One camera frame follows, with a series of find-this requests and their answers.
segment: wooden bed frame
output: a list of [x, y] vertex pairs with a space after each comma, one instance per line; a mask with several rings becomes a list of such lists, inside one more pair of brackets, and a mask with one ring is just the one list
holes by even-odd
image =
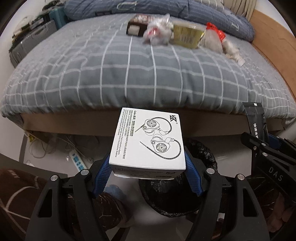
[[[255, 28], [252, 45], [273, 65], [296, 96], [296, 39], [275, 20], [255, 10], [250, 20]], [[180, 115], [186, 137], [234, 135], [248, 131], [244, 115], [227, 115], [192, 109], [167, 110]], [[24, 130], [64, 134], [114, 136], [119, 109], [21, 114]], [[283, 129], [284, 120], [268, 119], [268, 130]]]

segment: white wall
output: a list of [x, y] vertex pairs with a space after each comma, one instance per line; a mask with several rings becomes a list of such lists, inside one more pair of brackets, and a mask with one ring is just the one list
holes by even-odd
[[[46, 3], [44, 0], [27, 0], [12, 17], [0, 36], [0, 99], [3, 88], [14, 68], [8, 50], [17, 24], [27, 15], [37, 15]], [[7, 118], [0, 116], [0, 153], [18, 161], [23, 130]]]
[[288, 26], [284, 18], [268, 0], [257, 0], [255, 9], [271, 17], [292, 33], [290, 27]]

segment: yellow box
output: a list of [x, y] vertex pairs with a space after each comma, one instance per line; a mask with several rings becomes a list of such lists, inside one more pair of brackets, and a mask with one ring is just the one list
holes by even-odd
[[186, 48], [197, 48], [200, 38], [204, 31], [195, 24], [186, 22], [174, 22], [174, 44], [184, 46]]

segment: metal screw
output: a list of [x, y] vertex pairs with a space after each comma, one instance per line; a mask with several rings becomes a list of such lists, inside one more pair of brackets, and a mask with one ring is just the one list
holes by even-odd
[[80, 174], [83, 175], [83, 176], [87, 175], [88, 173], [89, 173], [89, 170], [88, 170], [88, 169], [83, 169], [83, 170], [80, 172]]
[[240, 179], [240, 180], [244, 180], [244, 175], [243, 174], [238, 174], [237, 178]]
[[208, 168], [207, 169], [207, 173], [208, 174], [214, 174], [215, 173], [215, 170], [213, 168]]
[[55, 181], [57, 178], [58, 178], [58, 176], [57, 176], [57, 175], [53, 175], [53, 176], [51, 176], [51, 178], [50, 178], [50, 179], [51, 179], [52, 181]]

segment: brown box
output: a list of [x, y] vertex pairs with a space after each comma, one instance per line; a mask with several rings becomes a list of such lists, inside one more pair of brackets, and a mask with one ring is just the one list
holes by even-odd
[[143, 37], [147, 26], [152, 22], [155, 17], [145, 14], [137, 14], [129, 22], [126, 28], [126, 34], [132, 36]]

